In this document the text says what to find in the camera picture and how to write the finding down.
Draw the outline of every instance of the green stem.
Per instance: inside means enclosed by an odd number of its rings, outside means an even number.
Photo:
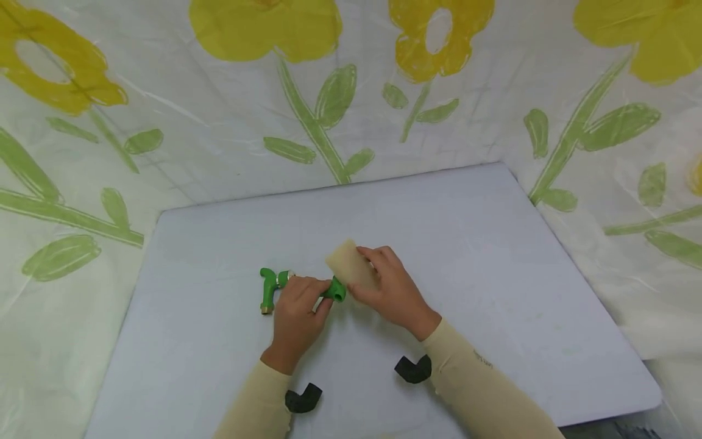
[[[305,129],[307,137],[309,137],[312,143],[314,143],[314,146],[317,147],[317,151],[319,151],[319,154],[324,158],[337,184],[345,185],[351,183],[351,177],[346,171],[341,157],[339,157],[338,152],[334,149],[334,145],[332,145],[331,140],[329,140],[324,127],[317,121],[317,118],[300,94],[300,90],[295,84],[285,60],[282,57],[278,59],[278,75],[280,76],[280,82],[283,86],[285,97],[288,99],[288,103],[293,109],[295,116],[297,116],[298,121],[300,121],[300,124]]]
[[[417,98],[417,101],[415,101],[414,106],[412,107],[412,111],[409,113],[407,120],[404,121],[404,128],[402,129],[402,136],[399,138],[400,143],[407,142],[407,136],[409,136],[409,130],[412,128],[412,125],[417,120],[417,116],[419,115],[419,112],[422,111],[422,107],[424,106],[424,103],[427,101],[427,96],[429,96],[429,90],[431,88],[432,88],[431,80],[426,81],[424,83],[424,86],[422,86],[422,91],[419,93],[419,97]]]
[[[553,150],[551,157],[548,158],[548,163],[546,163],[546,166],[541,171],[541,175],[536,180],[534,188],[529,192],[529,199],[534,206],[541,201],[556,177],[563,171],[568,160],[573,156],[576,145],[590,122],[590,119],[592,119],[595,111],[597,111],[597,107],[600,106],[602,99],[607,94],[609,87],[611,87],[615,78],[629,62],[630,58],[631,55],[614,63],[583,96],[583,99],[578,104],[578,107],[573,112],[573,115],[563,130],[561,138],[558,140],[558,145],[556,145],[556,148]]]
[[[119,228],[115,224],[71,207],[46,202],[11,190],[0,188],[0,209],[52,223],[70,225],[137,248],[142,248],[144,245],[144,235],[141,233]]]
[[[124,150],[122,147],[121,143],[117,139],[117,136],[110,131],[110,128],[107,127],[107,124],[105,123],[104,120],[102,120],[102,117],[93,110],[92,108],[88,111],[90,114],[90,118],[95,124],[96,127],[100,130],[102,135],[107,139],[107,142],[112,145],[115,151],[117,151],[117,154],[119,155],[119,158],[122,159],[125,165],[133,172],[133,173],[139,173],[139,168],[136,167],[136,164],[134,161],[131,159],[131,156],[127,151]]]
[[[654,218],[641,223],[611,225],[604,228],[604,234],[607,236],[629,235],[631,233],[643,233],[665,225],[684,223],[694,218],[702,216],[702,205],[690,207],[689,209],[681,210],[673,214],[668,214],[660,218]]]

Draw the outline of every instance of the arm sleeve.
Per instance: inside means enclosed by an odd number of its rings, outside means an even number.
[[[213,439],[285,438],[292,417],[285,406],[290,379],[259,361]]]
[[[445,319],[422,343],[439,397],[476,439],[562,439],[551,418]]]

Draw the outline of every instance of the green plastic part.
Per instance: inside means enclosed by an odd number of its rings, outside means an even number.
[[[343,302],[346,299],[346,288],[339,282],[336,276],[331,278],[331,286],[320,297],[333,299],[335,302]]]
[[[278,273],[278,288],[285,288],[285,286],[288,284],[288,280],[294,275],[295,273],[290,270],[285,270]]]
[[[261,302],[261,314],[270,314],[273,312],[275,305],[273,304],[273,294],[278,287],[275,271],[270,268],[261,268],[258,274],[263,277],[263,302]]]
[[[288,284],[288,280],[295,275],[290,270],[281,271],[278,275],[270,268],[261,268],[258,272],[263,277],[263,302],[261,302],[261,314],[270,314],[275,309],[273,304],[273,295],[275,290],[284,288]],[[343,302],[346,299],[346,288],[336,277],[331,278],[331,286],[319,297],[326,297],[335,302]]]

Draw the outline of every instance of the white table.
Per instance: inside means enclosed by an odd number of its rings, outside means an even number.
[[[272,335],[261,267],[329,278],[346,237],[389,244],[427,301],[560,425],[649,409],[660,389],[502,164],[164,213],[88,439],[209,438]],[[299,368],[324,394],[290,438],[463,437],[428,382],[393,371],[420,346],[337,304]]]

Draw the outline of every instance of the floral backdrop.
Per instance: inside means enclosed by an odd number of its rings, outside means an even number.
[[[495,161],[665,393],[567,435],[701,435],[701,64],[700,0],[0,0],[0,437],[81,437],[161,211]]]

